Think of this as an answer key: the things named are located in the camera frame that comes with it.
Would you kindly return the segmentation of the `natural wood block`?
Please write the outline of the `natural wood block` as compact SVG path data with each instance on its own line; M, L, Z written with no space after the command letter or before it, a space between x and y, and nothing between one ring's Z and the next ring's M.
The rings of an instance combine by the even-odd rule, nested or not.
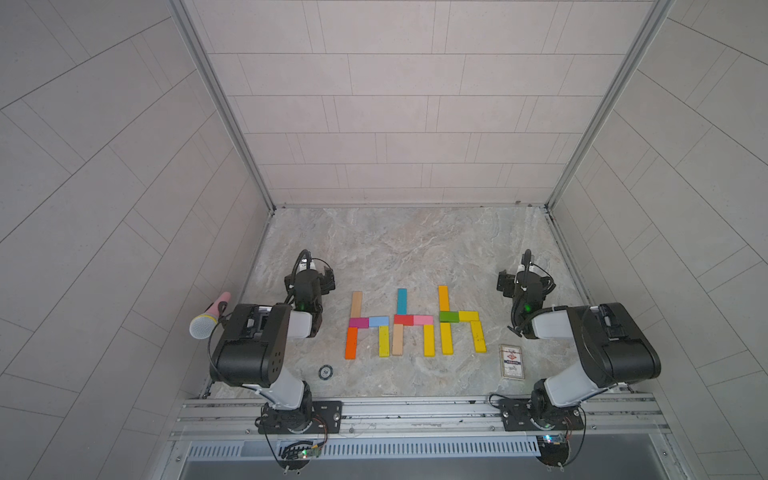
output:
M363 302L363 293L361 291L354 291L352 293L352 301L351 301L351 307L350 307L351 318L362 317L362 302Z
M402 324L395 324L393 326L391 354L393 356L402 356L403 347L404 347L404 326Z

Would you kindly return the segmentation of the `magenta block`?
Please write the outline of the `magenta block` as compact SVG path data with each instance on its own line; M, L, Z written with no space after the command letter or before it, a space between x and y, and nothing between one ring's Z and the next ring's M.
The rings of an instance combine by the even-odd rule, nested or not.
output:
M349 319L349 327L355 328L355 329L369 329L370 328L370 319L369 318L350 318Z

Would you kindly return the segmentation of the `small yellow block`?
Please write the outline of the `small yellow block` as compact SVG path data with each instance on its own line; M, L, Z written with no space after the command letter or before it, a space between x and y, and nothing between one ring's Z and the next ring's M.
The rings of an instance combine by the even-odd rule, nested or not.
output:
M458 312L460 322L479 322L480 317L477 311L459 311Z

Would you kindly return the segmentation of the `light blue block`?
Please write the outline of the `light blue block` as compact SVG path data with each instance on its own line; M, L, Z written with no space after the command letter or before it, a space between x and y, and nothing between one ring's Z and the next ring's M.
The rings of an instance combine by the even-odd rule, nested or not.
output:
M370 328L380 328L389 326L388 316L372 316L368 318L368 325Z

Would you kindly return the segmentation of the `amber orange block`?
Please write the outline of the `amber orange block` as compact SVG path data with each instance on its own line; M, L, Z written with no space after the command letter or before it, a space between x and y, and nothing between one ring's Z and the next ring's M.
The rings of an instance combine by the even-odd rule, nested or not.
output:
M439 302L439 310L441 312L448 312L451 310L449 290L448 290L448 287L445 285L440 285L438 287L438 302Z

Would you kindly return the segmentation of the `green block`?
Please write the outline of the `green block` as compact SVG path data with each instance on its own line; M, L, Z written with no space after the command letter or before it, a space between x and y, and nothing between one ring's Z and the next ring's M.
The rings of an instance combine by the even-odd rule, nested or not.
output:
M441 323L459 323L460 314L454 311L440 311L439 321Z

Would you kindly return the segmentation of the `teal block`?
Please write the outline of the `teal block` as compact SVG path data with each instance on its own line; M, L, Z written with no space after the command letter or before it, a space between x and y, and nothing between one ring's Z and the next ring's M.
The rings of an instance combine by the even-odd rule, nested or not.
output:
M406 315L408 313L407 290L399 288L397 291L397 314Z

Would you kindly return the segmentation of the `red block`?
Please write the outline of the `red block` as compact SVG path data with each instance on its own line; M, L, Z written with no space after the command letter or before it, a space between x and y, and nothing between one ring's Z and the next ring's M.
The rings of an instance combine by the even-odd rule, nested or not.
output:
M414 316L413 315L395 315L394 316L394 324L395 325L403 325L403 326L413 326L414 325Z

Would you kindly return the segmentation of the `pink block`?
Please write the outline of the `pink block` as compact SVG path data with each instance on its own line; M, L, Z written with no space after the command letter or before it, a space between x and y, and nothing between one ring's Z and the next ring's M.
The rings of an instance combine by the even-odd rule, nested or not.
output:
M413 316L413 325L414 326L424 326L424 325L433 325L434 319L430 315L414 315Z

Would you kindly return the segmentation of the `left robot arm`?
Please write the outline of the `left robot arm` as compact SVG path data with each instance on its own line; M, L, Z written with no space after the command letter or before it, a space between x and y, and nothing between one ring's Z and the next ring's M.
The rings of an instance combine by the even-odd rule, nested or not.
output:
M328 429L326 415L315 406L309 385L284 368L291 338L313 338L322 325L322 297L335 289L333 270L307 249L297 256L284 277L286 299L274 305L240 303L228 311L231 294L222 293L190 323L196 339L211 340L217 328L221 336L207 346L209 374L214 382L250 390L266 401L257 427L261 433L304 433L316 425Z

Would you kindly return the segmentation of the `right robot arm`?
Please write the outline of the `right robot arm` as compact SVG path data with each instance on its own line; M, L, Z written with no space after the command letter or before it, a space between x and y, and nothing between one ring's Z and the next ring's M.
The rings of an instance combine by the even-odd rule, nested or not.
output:
M528 340L571 339L578 360L534 384L526 412L540 430L572 424L580 404L619 384L654 379L661 360L627 309L620 303L546 307L556 287L546 270L539 273L526 250L517 271L498 274L496 289L513 300L509 330Z

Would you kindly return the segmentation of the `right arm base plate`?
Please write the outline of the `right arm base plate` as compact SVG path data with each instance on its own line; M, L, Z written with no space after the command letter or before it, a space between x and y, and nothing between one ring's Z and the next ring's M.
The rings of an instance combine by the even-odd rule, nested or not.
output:
M494 406L499 410L504 430L515 431L583 431L585 416L576 406L559 408L547 401L530 398L500 398Z

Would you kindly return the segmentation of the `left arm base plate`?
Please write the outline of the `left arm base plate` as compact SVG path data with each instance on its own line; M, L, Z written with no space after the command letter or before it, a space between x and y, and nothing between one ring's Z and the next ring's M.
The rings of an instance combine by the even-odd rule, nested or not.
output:
M304 435L337 434L340 431L344 404L341 401L313 401L295 410L276 410L264 406L255 420L260 434Z

